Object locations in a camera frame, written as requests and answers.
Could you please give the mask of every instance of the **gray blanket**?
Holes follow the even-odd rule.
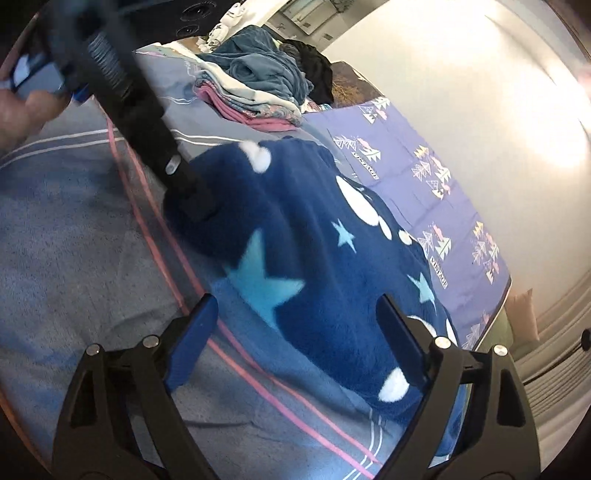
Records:
[[[167,121],[188,154],[274,138],[195,99],[185,60],[171,57],[142,60],[168,97]],[[371,457],[385,462],[400,428],[273,331],[254,341],[245,325],[256,314],[231,285],[216,282],[219,266],[182,238],[186,262],[175,252],[158,217],[162,196],[116,131],[109,141],[109,124],[92,102],[70,107],[0,160],[0,388],[34,444],[50,457],[84,348],[128,348],[162,331],[182,304],[199,298],[192,272],[204,288],[215,282],[223,324],[174,400],[222,480],[371,478],[379,470]],[[228,315],[228,305],[240,314]],[[144,455],[158,462],[137,413],[132,422]]]

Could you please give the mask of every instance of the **metal screw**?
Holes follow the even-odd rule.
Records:
[[[100,345],[97,345],[96,343],[89,345],[89,347],[86,349],[86,355],[88,355],[88,356],[95,356],[95,355],[98,355],[99,353],[100,353]]]
[[[504,345],[495,345],[495,347],[493,348],[493,351],[498,356],[505,356],[509,353],[509,350],[507,350],[507,347]]]
[[[177,171],[178,166],[181,164],[181,157],[180,155],[173,155],[172,158],[166,164],[166,168],[164,171],[166,175],[172,175],[174,172]]]
[[[157,347],[160,343],[160,339],[155,335],[150,335],[142,340],[142,344],[146,348],[154,348]]]
[[[452,346],[452,342],[447,337],[437,337],[435,339],[435,345],[437,345],[439,348],[445,350],[445,349],[450,348]]]

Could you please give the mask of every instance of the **folded clothes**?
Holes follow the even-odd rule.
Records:
[[[296,129],[296,127],[287,120],[273,117],[253,118],[233,109],[231,106],[224,103],[224,101],[221,100],[219,95],[216,93],[215,89],[209,85],[203,85],[199,87],[196,90],[196,93],[201,100],[213,105],[224,118],[238,122],[240,124],[248,125],[255,130],[259,130],[261,132],[285,132]]]
[[[313,88],[295,60],[279,51],[271,35],[256,25],[238,31],[214,53],[199,57],[216,63],[250,88],[272,93],[297,105],[304,103]]]
[[[283,106],[291,111],[296,117],[301,118],[300,108],[289,100],[279,98],[277,95],[273,95],[262,90],[254,90],[247,87],[242,82],[230,77],[224,72],[218,65],[210,61],[204,61],[200,58],[195,58],[195,65],[193,66],[193,72],[191,73],[196,80],[202,76],[206,76],[208,80],[214,82],[219,90],[223,90],[225,95],[229,98],[236,100],[244,105],[279,105]]]
[[[247,99],[232,95],[225,90],[218,79],[208,70],[199,70],[195,75],[195,88],[203,85],[209,85],[224,103],[246,116],[251,118],[279,118],[287,120],[297,127],[301,125],[300,111],[294,112],[292,108],[286,108],[284,105],[274,103],[249,103]]]
[[[408,426],[422,395],[378,326],[376,301],[392,294],[431,335],[457,343],[421,245],[316,143],[226,144],[191,166],[218,197],[217,214],[191,222],[169,193],[164,210],[197,252],[225,270],[212,290],[235,289],[269,338],[279,333],[377,415]],[[464,400],[461,388],[438,455],[453,449]]]

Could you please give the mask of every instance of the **purple bedsheet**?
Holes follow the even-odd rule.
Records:
[[[474,348],[511,277],[486,222],[450,170],[386,97],[305,118],[328,131],[341,150],[349,162],[338,165],[341,171],[352,169],[349,176],[377,192],[421,244],[459,342]]]

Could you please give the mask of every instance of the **light blue star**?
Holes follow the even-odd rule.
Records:
[[[357,250],[355,250],[355,246],[353,244],[353,238],[355,238],[354,235],[351,235],[347,229],[343,226],[343,224],[341,223],[340,219],[338,220],[338,224],[331,222],[333,224],[333,227],[335,227],[336,231],[339,233],[339,247],[341,247],[344,244],[349,244],[349,246],[353,249],[353,252],[357,253]]]
[[[275,307],[295,297],[305,285],[303,280],[267,277],[265,245],[260,229],[250,237],[238,268],[226,267],[225,270],[243,300],[274,330],[279,330]]]
[[[407,277],[418,288],[418,291],[419,291],[418,301],[420,303],[425,303],[427,301],[430,301],[431,303],[433,303],[433,308],[435,308],[435,311],[437,311],[437,307],[435,306],[435,295],[433,295],[433,292],[431,291],[431,288],[429,287],[429,283],[427,283],[427,280],[425,280],[425,277],[423,276],[423,274],[421,273],[421,276],[419,277],[418,280],[415,280],[410,275],[407,275]]]

